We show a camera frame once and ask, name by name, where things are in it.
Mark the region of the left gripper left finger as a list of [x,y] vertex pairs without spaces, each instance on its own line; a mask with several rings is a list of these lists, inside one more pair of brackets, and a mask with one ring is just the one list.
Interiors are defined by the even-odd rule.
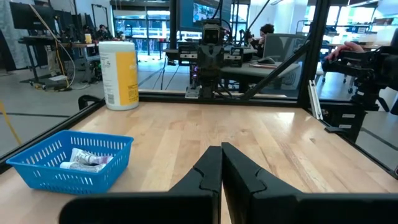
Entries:
[[223,151],[210,146],[166,192],[123,192],[78,197],[59,224],[220,224]]

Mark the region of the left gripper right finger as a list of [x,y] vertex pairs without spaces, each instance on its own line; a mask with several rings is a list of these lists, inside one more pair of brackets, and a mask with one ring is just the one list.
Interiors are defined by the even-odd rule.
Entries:
[[232,224],[398,224],[398,194],[305,193],[224,142]]

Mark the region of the grey office desk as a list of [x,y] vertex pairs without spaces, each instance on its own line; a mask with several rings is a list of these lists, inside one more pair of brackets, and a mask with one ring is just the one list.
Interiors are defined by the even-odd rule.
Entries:
[[[221,69],[221,78],[225,84],[232,81],[239,83],[239,92],[244,93],[249,89],[250,85],[259,83],[268,77],[281,62],[273,64],[258,64],[257,61],[247,62],[242,67],[223,67]],[[281,90],[287,86],[289,89],[296,89],[300,79],[302,66],[299,63],[290,64],[276,78],[266,86],[268,89]]]

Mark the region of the person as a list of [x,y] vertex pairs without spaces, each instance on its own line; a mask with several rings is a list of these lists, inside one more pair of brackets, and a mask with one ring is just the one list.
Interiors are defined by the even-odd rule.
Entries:
[[274,33],[274,26],[272,24],[265,24],[260,28],[260,37],[255,39],[253,37],[248,39],[250,46],[257,50],[257,57],[262,58],[264,53],[264,46],[267,34]]
[[94,34],[94,39],[97,41],[113,40],[113,36],[105,25],[100,24],[99,29]]

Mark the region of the grey mesh desk chair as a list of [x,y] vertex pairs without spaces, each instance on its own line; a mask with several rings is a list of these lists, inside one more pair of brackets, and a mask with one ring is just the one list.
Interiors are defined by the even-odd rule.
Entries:
[[264,43],[263,58],[283,62],[305,44],[307,37],[297,34],[267,34]]

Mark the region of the white yellow-label wipes canister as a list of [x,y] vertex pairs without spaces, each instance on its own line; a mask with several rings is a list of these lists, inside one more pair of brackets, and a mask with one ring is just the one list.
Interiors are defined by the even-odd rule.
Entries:
[[136,47],[132,42],[98,44],[106,107],[124,111],[139,106]]

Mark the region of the black box with white labels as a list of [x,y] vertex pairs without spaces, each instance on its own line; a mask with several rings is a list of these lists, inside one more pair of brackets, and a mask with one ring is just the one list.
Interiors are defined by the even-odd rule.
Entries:
[[354,103],[321,103],[323,120],[333,133],[355,143],[367,112]]

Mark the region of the person's hand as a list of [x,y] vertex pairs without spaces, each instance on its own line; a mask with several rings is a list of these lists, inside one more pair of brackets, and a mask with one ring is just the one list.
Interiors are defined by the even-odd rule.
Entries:
[[340,52],[342,51],[364,52],[364,49],[354,42],[346,41],[343,45],[340,45],[337,49],[335,49],[332,53],[328,54],[325,57],[325,60],[333,60],[334,58],[339,56]]

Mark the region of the blue plastic basket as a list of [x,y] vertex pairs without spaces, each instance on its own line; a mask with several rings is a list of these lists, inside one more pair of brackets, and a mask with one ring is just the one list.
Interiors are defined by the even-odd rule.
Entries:
[[[107,192],[128,163],[134,138],[102,133],[64,130],[29,147],[6,161],[32,189],[86,195]],[[96,156],[111,156],[99,172],[62,168],[73,149]]]

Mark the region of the wooden desk with black legs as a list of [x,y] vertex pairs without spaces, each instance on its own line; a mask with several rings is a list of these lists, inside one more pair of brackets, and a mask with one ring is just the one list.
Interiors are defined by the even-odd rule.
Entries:
[[[30,46],[47,46],[47,45],[55,45],[55,40],[52,37],[47,37],[47,36],[25,36],[22,37],[18,40],[19,44],[24,44],[27,47],[27,52],[29,55],[29,60],[30,60],[30,70],[33,72],[34,77],[22,81],[23,83],[38,83],[38,84],[44,84],[45,80],[40,79],[37,76],[37,71],[36,71],[36,65],[33,62],[33,57],[32,57],[32,52],[30,50]],[[68,49],[81,49],[83,57],[81,59],[76,59],[73,60],[74,62],[77,62],[79,60],[82,60],[83,63],[85,64],[85,75],[87,77],[87,81],[92,80],[95,77],[95,72],[91,69],[90,65],[91,62],[93,61],[98,61],[100,60],[99,54],[89,56],[88,55],[88,48],[95,48],[98,46],[97,43],[92,43],[92,44],[84,44],[84,43],[58,43],[59,47],[65,47],[66,53],[68,53]]]

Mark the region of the black desk monitor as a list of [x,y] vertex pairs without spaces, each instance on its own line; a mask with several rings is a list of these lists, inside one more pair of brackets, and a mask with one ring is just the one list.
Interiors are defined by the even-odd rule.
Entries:
[[[26,30],[46,30],[39,17],[32,10],[29,4],[18,2],[9,3],[12,15],[12,21],[15,29]],[[55,11],[51,7],[32,6],[41,16],[42,20],[47,24],[51,31],[56,30]]]

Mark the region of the wall display screen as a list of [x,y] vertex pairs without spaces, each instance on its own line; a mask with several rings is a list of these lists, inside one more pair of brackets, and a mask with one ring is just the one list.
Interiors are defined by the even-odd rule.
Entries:
[[211,19],[216,12],[216,8],[193,3],[193,22],[200,22],[205,19]]

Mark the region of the black aluminium table frame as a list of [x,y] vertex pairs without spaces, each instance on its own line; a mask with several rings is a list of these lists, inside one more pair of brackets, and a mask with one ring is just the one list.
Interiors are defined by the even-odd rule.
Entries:
[[[309,91],[307,84],[310,80],[315,78],[316,58],[315,52],[321,47],[321,31],[326,27],[327,12],[331,6],[331,0],[317,0],[315,9],[315,21],[312,23],[311,33],[308,36],[306,43],[301,46],[295,53],[287,60],[282,62],[268,77],[263,78],[254,88],[248,90],[242,95],[234,98],[223,98],[217,96],[216,98],[199,98],[189,99],[185,98],[184,93],[177,92],[149,92],[143,91],[139,94],[139,101],[143,102],[157,102],[157,103],[193,103],[193,104],[208,104],[208,105],[238,105],[238,106],[270,106],[270,107],[287,107],[287,108],[302,108],[307,112],[314,112],[310,107]],[[287,67],[301,56],[306,55],[307,58],[303,64],[304,77],[300,82],[298,98],[277,98],[271,96],[256,96],[261,89],[277,78]],[[58,133],[64,129],[70,129],[98,109],[105,105],[105,99],[99,99],[90,95],[83,95],[78,100],[80,111],[77,114],[69,117],[65,121],[42,132],[33,139],[25,142],[21,146],[13,149],[5,156],[0,157],[0,175],[11,168],[6,164],[6,161],[12,156],[25,151],[28,147],[37,144],[41,140],[47,139],[50,136]]]

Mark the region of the white metal bracket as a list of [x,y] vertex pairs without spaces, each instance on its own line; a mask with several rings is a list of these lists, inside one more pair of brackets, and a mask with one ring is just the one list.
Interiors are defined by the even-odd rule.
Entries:
[[316,83],[314,80],[308,82],[308,94],[310,99],[311,111],[314,118],[317,120],[322,120],[322,109],[320,106],[320,101],[317,94]]

